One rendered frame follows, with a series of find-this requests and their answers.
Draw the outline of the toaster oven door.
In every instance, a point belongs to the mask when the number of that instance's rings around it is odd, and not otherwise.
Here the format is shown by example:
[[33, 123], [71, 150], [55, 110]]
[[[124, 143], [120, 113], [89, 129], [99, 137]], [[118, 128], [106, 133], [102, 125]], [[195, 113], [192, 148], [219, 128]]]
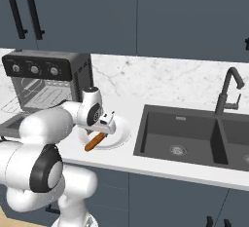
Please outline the toaster oven door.
[[21, 112], [13, 116], [6, 122], [0, 124], [0, 136], [19, 138], [19, 126], [20, 123], [29, 115], [33, 114], [31, 112]]

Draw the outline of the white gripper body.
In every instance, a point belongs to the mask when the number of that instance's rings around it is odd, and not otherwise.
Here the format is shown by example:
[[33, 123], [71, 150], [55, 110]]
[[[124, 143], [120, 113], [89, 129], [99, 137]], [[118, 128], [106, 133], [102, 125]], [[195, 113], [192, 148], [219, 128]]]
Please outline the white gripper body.
[[86, 130], [91, 130], [94, 132], [105, 132], [108, 134], [113, 134], [116, 131], [116, 123], [114, 121], [110, 122], [107, 125], [103, 125], [100, 122], [97, 122], [96, 124], [86, 127]]

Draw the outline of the white round plate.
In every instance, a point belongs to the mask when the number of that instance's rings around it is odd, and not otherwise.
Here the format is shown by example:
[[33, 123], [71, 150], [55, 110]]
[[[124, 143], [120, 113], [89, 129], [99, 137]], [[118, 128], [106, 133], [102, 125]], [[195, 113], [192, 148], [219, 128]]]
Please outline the white round plate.
[[[103, 140], [101, 140], [94, 147], [94, 150], [110, 150], [117, 148], [128, 141], [131, 135], [128, 121], [118, 115], [114, 116], [114, 121], [116, 124], [116, 131], [113, 134], [108, 134]], [[88, 133], [85, 129], [78, 128], [78, 137], [84, 146], [86, 146], [97, 135], [98, 132]]]

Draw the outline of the brown baguette bread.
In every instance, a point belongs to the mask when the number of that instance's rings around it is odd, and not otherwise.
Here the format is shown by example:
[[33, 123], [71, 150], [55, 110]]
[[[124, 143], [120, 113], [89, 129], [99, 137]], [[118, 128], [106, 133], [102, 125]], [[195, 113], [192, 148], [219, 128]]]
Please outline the brown baguette bread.
[[96, 135], [86, 146], [85, 150], [89, 152], [92, 150], [96, 145], [98, 145], [105, 137], [107, 136], [106, 133], [100, 132], [98, 135]]

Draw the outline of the black toaster oven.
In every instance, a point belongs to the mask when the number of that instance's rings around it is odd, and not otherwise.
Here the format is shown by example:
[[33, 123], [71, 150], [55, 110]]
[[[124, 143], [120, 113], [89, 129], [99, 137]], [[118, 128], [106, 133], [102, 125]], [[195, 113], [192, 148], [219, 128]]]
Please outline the black toaster oven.
[[[93, 86], [90, 54], [15, 50], [2, 57], [6, 75], [11, 78], [34, 78], [43, 80], [67, 81], [70, 83], [71, 101], [82, 101], [82, 89]], [[13, 65], [20, 72], [13, 71]], [[30, 71], [32, 65], [40, 69], [38, 74]], [[58, 75], [50, 71], [58, 69]]]

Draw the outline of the black sink tap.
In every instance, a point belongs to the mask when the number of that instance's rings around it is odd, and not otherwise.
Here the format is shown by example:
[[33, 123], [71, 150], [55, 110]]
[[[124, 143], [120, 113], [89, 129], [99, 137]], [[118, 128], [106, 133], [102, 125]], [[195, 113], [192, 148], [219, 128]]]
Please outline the black sink tap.
[[231, 110], [238, 109], [241, 95], [238, 96], [236, 103], [227, 103], [228, 90], [229, 90], [231, 78], [234, 78], [234, 81], [236, 83], [236, 88], [238, 90], [241, 90], [245, 86], [244, 81], [242, 80], [240, 74], [238, 73], [238, 70], [235, 67], [230, 67], [227, 71], [222, 91], [219, 93], [219, 96], [218, 96], [218, 100], [217, 100], [215, 111], [214, 111], [214, 114], [216, 116], [221, 116], [224, 113], [225, 109], [231, 109]]

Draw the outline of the grey wall cupboard door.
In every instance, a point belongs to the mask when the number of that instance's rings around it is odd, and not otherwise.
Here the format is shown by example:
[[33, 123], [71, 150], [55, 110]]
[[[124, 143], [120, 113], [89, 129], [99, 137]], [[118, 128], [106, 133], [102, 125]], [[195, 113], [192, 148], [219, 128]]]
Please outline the grey wall cupboard door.
[[88, 54], [136, 54], [136, 0], [34, 0], [38, 48]]
[[249, 0], [138, 0], [142, 57], [249, 62]]
[[7, 49], [36, 50], [37, 42], [31, 22], [27, 1], [17, 0], [23, 28], [27, 30], [24, 39], [18, 38], [9, 0], [0, 0], [0, 47]]

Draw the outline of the dark grey double sink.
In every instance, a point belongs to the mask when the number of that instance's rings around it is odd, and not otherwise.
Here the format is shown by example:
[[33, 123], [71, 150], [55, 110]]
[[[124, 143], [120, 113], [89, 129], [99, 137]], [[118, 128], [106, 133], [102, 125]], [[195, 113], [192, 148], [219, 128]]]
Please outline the dark grey double sink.
[[133, 154], [249, 171], [249, 115], [145, 105]]

